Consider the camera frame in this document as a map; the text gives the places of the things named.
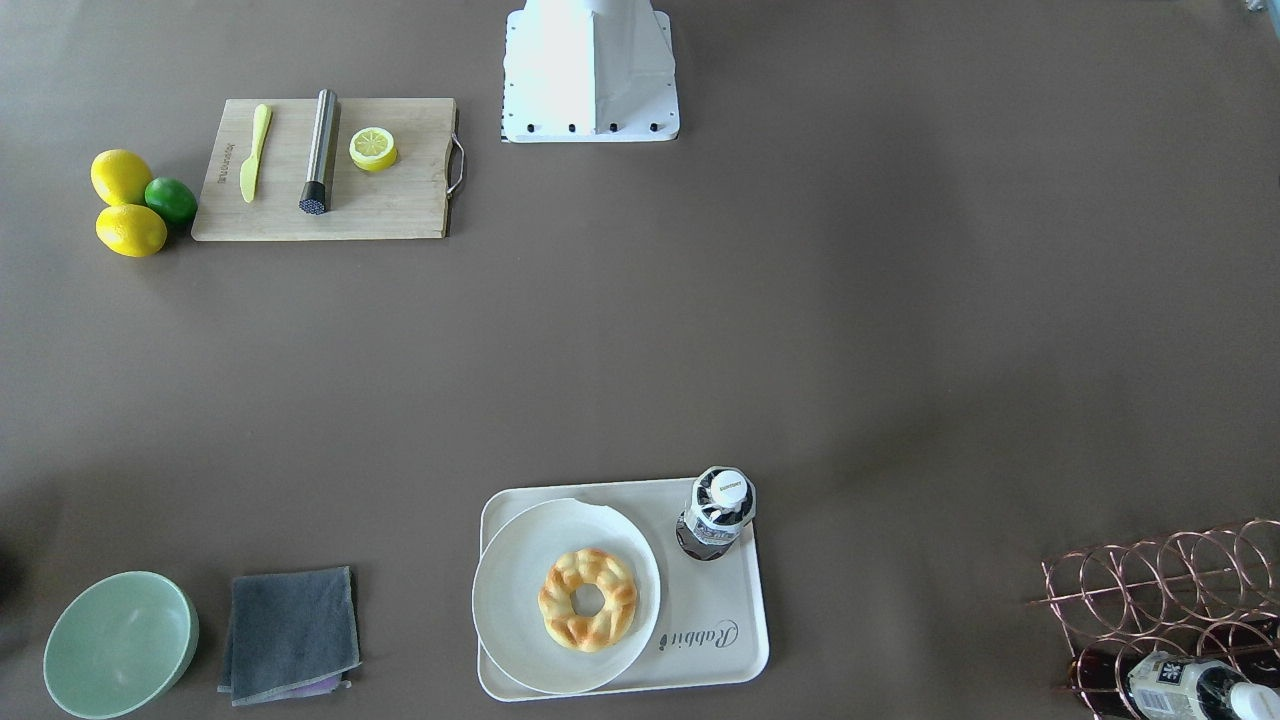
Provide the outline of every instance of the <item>green bowl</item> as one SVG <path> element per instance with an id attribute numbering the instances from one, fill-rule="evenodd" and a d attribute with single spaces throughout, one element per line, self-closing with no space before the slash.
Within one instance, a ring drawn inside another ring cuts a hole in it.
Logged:
<path id="1" fill-rule="evenodd" d="M 160 696 L 196 652 L 200 623 L 172 580 L 132 571 L 99 580 L 63 611 L 45 646 L 45 687 L 77 717 L 119 717 Z"/>

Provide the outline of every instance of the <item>wooden cutting board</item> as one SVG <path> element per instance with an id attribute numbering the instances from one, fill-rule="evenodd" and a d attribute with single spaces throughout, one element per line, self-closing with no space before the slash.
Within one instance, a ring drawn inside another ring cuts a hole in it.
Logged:
<path id="1" fill-rule="evenodd" d="M 244 202 L 241 164 L 253 137 L 253 109 L 271 106 L 257 193 Z M 338 99 L 329 211 L 298 209 L 306 182 L 316 100 L 228 100 L 191 227 L 196 240 L 403 240 L 444 237 L 449 155 L 457 118 L 452 97 Z M 351 137 L 370 126 L 396 138 L 399 159 L 369 173 L 351 161 Z"/>

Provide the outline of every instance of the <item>silver muddler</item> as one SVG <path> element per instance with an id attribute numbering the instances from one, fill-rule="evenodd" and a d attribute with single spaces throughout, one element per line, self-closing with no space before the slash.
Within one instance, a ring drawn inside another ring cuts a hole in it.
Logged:
<path id="1" fill-rule="evenodd" d="M 307 160 L 307 181 L 302 186 L 298 208 L 311 215 L 323 215 L 329 209 L 329 177 L 334 133 L 337 126 L 338 96 L 332 90 L 321 90 L 316 100 L 316 123 L 311 131 L 311 158 Z"/>

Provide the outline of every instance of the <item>barcode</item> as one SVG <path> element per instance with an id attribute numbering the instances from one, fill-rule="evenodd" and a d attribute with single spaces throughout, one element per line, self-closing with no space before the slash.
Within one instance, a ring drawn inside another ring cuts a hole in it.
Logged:
<path id="1" fill-rule="evenodd" d="M 1169 705 L 1169 700 L 1165 697 L 1165 693 L 1139 689 L 1137 696 L 1138 697 L 1134 700 L 1138 701 L 1138 707 L 1142 710 L 1164 712 L 1166 715 L 1174 714 L 1174 708 Z"/>

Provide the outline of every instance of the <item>bread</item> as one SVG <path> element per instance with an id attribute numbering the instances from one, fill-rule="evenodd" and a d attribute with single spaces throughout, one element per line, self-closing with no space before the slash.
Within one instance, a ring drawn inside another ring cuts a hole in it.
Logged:
<path id="1" fill-rule="evenodd" d="M 595 585 L 604 607 L 591 618 L 573 611 L 573 591 Z M 617 557 L 585 547 L 559 556 L 547 573 L 538 593 L 547 634 L 559 644 L 581 652 L 596 652 L 618 641 L 631 628 L 636 614 L 636 583 L 631 570 Z"/>

